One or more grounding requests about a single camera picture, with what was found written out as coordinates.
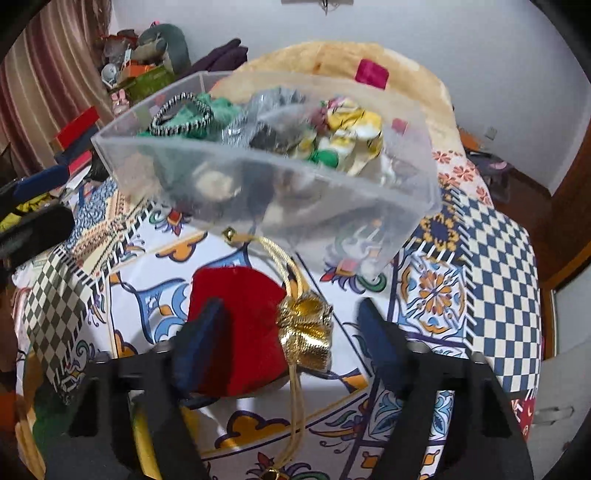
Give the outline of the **green knitted glove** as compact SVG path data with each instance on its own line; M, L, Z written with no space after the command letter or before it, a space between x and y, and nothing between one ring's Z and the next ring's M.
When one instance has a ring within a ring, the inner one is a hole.
M242 112L224 97L181 92L157 110L142 136L213 140Z

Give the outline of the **beige fleece blanket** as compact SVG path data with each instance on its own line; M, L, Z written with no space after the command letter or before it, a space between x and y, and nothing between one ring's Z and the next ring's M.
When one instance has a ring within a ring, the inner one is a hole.
M378 43L308 41L264 54L238 72L280 71L353 80L386 77L385 88L422 107L437 152L464 153L452 99L437 75L415 60Z

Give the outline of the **red box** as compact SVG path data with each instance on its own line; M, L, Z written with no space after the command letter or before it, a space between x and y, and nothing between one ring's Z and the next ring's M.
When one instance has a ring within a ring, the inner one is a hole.
M87 108L58 132L52 140L52 145L58 151L64 151L94 126L99 119L95 106Z

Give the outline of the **dark purple garment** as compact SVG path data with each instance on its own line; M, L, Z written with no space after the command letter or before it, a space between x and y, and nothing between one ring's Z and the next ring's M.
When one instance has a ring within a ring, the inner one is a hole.
M180 75L180 78L202 71L223 72L236 70L247 62L248 52L249 48L242 44L242 40L238 38L232 39L197 60Z

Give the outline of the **grey backpack on floor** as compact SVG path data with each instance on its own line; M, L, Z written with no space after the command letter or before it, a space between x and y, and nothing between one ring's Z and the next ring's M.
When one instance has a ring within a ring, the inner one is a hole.
M465 152L489 185L503 188L508 186L509 173L513 170L512 164L490 152L470 148L466 148Z

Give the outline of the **grey plush toy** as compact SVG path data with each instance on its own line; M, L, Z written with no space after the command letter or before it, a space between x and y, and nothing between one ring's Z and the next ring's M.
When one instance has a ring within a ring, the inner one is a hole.
M131 60L139 64L163 64L174 75L183 74L191 65L183 32L167 23L152 26L140 34Z

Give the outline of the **clear plastic storage box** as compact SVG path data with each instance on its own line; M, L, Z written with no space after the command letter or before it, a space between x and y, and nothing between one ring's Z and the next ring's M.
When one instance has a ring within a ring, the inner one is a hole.
M352 80L198 72L92 142L124 194L367 279L442 204L419 105Z

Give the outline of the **green cardboard box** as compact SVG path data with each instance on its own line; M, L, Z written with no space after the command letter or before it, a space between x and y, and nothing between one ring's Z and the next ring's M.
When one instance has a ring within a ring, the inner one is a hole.
M160 65L138 77L126 80L121 88L125 91L126 98L135 104L172 84L175 80L176 76Z

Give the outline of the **white wall socket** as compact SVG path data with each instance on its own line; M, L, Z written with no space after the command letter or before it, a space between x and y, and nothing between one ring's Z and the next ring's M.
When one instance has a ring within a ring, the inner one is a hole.
M490 141L494 141L496 136L497 136L497 129L494 127L489 127L485 132L485 137Z

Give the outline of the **pink bunny toy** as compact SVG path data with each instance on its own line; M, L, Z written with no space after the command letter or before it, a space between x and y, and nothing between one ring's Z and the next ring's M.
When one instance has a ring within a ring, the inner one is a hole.
M113 92L110 97L112 104L111 110L115 117L118 117L130 108L130 102L126 97L124 89L119 89L118 91Z

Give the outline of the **patchwork patterned bedspread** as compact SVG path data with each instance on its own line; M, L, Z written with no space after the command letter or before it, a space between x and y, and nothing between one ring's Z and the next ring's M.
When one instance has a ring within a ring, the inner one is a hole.
M476 169L438 151L443 206L423 219L390 266L361 273L379 229L335 242L320 268L297 256L311 288L335 308L335 364L326 379L304 375L307 435L280 466L283 479L366 479L394 429L401 402L377 379L353 314L363 297L436 353L482 352L523 429L532 422L541 365L540 294L527 231L495 210ZM200 267L263 270L249 245L229 247L190 218L122 197L113 181L74 180L75 237L16 275L15 315L26 358L17 371L16 436L24 463L45 474L44 452L66 421L65 396L97 352L140 353L187 318Z

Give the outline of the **striped red beige curtain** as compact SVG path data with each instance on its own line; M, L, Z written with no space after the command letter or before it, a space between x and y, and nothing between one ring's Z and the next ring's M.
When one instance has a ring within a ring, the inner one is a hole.
M94 107L101 126L113 119L100 78L109 1L50 1L1 62L1 146L17 173L55 164L52 139Z

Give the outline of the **red velvet gold pouch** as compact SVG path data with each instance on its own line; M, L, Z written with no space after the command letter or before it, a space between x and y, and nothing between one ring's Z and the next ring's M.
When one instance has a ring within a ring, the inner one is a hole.
M263 478L280 478L294 459L305 431L301 368L325 373L331 364L332 306L308 287L301 269L269 238L228 227L226 243L257 243L276 266L276 283L245 266L201 267L193 274L189 301L190 326L202 326L205 304L221 301L221 314L197 357L204 374L190 374L192 390L214 397L255 392L287 375L290 383L290 440Z

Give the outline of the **floral fabric scrunchie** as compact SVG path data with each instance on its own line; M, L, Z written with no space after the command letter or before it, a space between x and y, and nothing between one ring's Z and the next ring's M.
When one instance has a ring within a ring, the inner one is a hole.
M303 131L290 158L358 176L377 159L384 143L381 115L349 97L322 102L304 117Z

